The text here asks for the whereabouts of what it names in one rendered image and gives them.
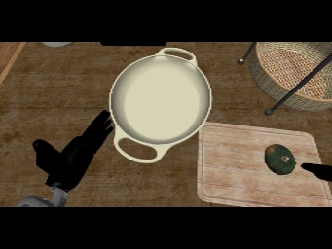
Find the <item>wicker basket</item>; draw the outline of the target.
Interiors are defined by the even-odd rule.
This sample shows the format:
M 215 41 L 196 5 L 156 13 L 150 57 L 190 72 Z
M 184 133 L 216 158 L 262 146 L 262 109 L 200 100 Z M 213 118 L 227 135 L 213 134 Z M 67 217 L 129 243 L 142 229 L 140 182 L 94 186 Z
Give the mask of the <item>wicker basket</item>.
M 280 101 L 332 54 L 332 42 L 258 42 L 250 50 L 250 74 L 261 90 Z M 284 105 L 302 111 L 332 108 L 332 61 Z

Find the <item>dark green squash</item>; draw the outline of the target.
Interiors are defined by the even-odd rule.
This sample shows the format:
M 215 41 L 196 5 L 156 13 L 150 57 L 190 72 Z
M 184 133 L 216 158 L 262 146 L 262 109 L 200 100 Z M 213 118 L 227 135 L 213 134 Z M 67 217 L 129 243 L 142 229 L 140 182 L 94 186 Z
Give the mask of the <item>dark green squash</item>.
M 265 150 L 265 163 L 275 174 L 292 174 L 297 165 L 292 150 L 281 144 L 272 144 Z

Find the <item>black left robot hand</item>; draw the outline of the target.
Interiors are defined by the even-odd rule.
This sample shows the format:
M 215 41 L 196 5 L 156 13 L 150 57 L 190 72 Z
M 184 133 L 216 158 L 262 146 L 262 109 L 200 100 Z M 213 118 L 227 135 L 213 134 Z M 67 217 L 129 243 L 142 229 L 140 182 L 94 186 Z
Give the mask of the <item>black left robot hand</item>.
M 69 192 L 80 183 L 94 156 L 114 130 L 111 113 L 104 110 L 83 134 L 78 136 L 63 151 L 42 139 L 33 141 L 36 165 L 48 173 L 47 185 Z

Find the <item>cream oval pot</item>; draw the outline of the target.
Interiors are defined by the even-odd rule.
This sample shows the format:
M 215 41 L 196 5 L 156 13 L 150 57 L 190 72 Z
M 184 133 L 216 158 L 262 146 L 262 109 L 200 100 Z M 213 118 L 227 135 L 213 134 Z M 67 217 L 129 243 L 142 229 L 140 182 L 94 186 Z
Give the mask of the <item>cream oval pot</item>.
M 154 158 L 128 156 L 129 160 L 156 163 L 163 159 L 197 134 L 212 102 L 212 86 L 190 51 L 165 48 L 128 66 L 110 93 L 114 140 L 131 139 L 156 150 Z

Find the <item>pale grey round object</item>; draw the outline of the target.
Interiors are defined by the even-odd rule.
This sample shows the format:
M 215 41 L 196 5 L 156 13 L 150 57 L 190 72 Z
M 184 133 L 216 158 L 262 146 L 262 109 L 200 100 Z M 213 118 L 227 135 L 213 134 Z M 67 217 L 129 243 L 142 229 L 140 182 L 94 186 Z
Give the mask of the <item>pale grey round object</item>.
M 73 42 L 42 42 L 51 48 L 66 47 L 73 44 Z

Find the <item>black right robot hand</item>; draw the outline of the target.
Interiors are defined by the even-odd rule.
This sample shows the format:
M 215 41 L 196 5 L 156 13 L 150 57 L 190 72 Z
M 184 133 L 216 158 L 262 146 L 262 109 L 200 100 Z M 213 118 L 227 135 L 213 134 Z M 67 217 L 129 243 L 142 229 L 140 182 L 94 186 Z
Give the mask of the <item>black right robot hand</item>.
M 303 163 L 302 168 L 321 180 L 332 182 L 332 166 L 325 164 Z

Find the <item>black metal stand leg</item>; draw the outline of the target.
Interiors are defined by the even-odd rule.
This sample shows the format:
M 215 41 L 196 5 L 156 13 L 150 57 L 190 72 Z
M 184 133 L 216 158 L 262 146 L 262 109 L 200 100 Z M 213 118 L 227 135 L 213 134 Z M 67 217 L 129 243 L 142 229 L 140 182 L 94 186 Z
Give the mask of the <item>black metal stand leg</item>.
M 249 48 L 249 50 L 247 50 L 247 52 L 246 52 L 246 55 L 244 55 L 243 58 L 238 60 L 238 64 L 240 64 L 240 65 L 244 65 L 244 64 L 246 64 L 246 61 L 247 61 L 249 56 L 250 56 L 252 49 L 256 47 L 256 44 L 258 44 L 258 42 L 252 42 L 250 48 Z
M 332 61 L 332 53 L 327 56 L 327 58 L 323 60 L 323 62 L 318 64 L 315 69 L 311 71 L 308 76 L 303 78 L 300 83 L 296 85 L 296 87 L 290 90 L 290 92 L 286 94 L 283 99 L 277 102 L 272 108 L 266 109 L 264 114 L 266 116 L 271 116 L 277 109 L 283 106 L 283 104 L 287 102 L 287 100 L 292 98 L 292 96 L 296 94 L 296 92 L 302 89 L 305 84 L 309 82 L 309 80 L 314 78 L 314 76 L 318 74 L 318 72 L 324 69 L 324 67 L 328 65 L 328 63 Z

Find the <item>pale wooden cutting board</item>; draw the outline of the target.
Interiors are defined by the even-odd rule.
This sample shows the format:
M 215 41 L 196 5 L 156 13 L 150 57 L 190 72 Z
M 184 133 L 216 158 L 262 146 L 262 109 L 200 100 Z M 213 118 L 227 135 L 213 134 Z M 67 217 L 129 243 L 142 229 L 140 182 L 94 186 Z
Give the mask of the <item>pale wooden cutting board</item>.
M 328 182 L 296 168 L 275 174 L 265 150 L 284 145 L 297 163 L 320 163 L 314 137 L 302 131 L 209 122 L 199 132 L 197 195 L 202 200 L 261 207 L 332 207 Z

